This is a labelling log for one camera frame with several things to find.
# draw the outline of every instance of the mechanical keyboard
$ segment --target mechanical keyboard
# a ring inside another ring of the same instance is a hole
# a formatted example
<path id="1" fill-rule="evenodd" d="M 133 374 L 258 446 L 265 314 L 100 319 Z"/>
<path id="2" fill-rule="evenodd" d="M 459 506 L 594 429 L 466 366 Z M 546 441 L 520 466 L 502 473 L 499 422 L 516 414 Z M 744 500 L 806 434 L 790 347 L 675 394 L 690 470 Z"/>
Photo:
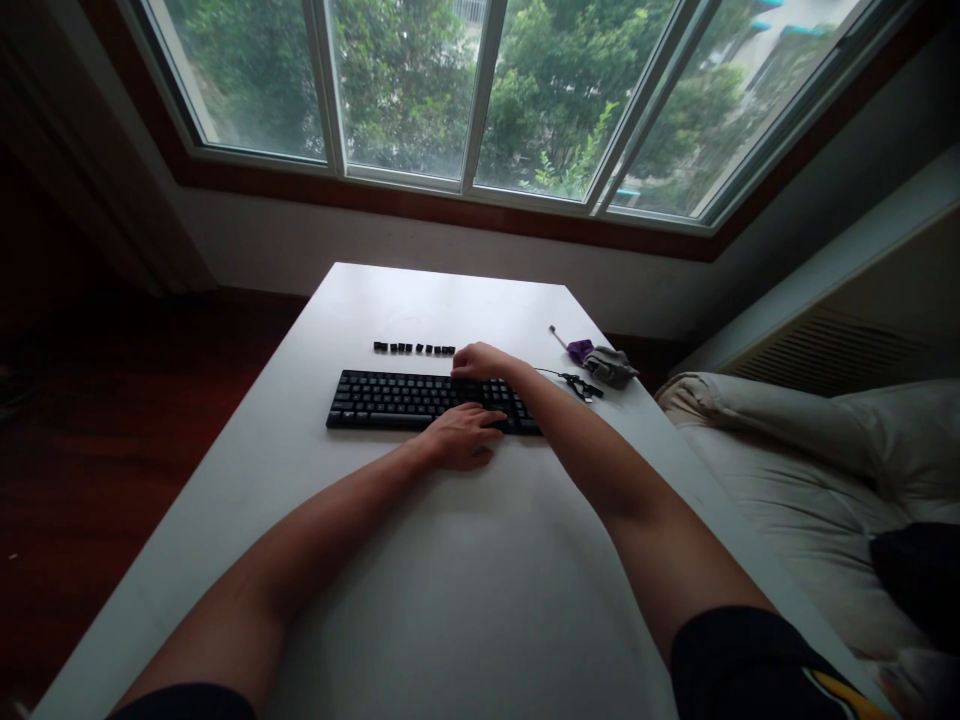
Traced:
<path id="1" fill-rule="evenodd" d="M 327 427 L 422 430 L 447 409 L 467 402 L 506 413 L 506 420 L 493 425 L 504 433 L 541 434 L 520 396 L 503 380 L 366 370 L 344 370 L 340 375 Z"/>

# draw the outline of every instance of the cable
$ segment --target cable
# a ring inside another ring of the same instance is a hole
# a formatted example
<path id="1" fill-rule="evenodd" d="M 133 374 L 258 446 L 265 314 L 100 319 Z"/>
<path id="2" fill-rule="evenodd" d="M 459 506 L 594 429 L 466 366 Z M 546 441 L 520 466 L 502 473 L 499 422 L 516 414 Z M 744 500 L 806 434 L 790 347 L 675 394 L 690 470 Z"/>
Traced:
<path id="1" fill-rule="evenodd" d="M 583 400 L 586 403 L 591 403 L 591 395 L 596 395 L 597 397 L 603 397 L 603 391 L 600 388 L 594 387 L 586 380 L 584 380 L 579 375 L 572 375 L 570 373 L 557 372 L 556 370 L 547 370 L 547 368 L 534 368 L 534 370 L 539 370 L 540 372 L 549 372 L 554 375 L 559 375 L 564 380 L 567 381 L 567 385 L 573 390 L 574 394 Z"/>

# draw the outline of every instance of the hand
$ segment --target hand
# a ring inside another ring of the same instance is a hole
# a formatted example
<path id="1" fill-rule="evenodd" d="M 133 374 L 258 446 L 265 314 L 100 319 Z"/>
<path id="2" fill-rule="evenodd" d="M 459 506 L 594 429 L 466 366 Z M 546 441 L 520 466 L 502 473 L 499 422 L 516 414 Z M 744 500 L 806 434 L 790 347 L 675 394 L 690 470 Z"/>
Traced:
<path id="1" fill-rule="evenodd" d="M 512 368 L 522 364 L 522 360 L 498 350 L 493 345 L 472 343 L 453 356 L 450 377 L 474 380 L 506 379 Z"/>
<path id="2" fill-rule="evenodd" d="M 483 444 L 503 437 L 496 428 L 484 426 L 506 419 L 502 412 L 484 410 L 480 403 L 465 403 L 447 410 L 410 442 L 423 450 L 431 467 L 475 470 L 493 457 Z"/>

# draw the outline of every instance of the person's left hand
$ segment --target person's left hand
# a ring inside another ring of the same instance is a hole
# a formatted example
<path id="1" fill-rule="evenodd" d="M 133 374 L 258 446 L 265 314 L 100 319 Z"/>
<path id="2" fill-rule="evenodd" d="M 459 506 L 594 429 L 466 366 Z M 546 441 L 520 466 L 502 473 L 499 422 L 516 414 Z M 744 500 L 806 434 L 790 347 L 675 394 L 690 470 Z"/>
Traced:
<path id="1" fill-rule="evenodd" d="M 465 403 L 447 410 L 410 442 L 422 449 L 432 467 L 475 470 L 493 457 L 484 443 L 503 437 L 496 428 L 485 426 L 506 419 L 502 412 L 484 410 L 480 403 Z"/>

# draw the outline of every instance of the radiator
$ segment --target radiator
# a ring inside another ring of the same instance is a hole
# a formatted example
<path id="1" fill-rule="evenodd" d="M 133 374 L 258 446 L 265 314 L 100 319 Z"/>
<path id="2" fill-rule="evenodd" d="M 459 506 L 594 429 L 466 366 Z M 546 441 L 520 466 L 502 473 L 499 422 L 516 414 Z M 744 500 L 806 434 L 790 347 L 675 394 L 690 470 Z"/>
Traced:
<path id="1" fill-rule="evenodd" d="M 673 369 L 691 371 L 824 396 L 960 375 L 960 146 Z"/>

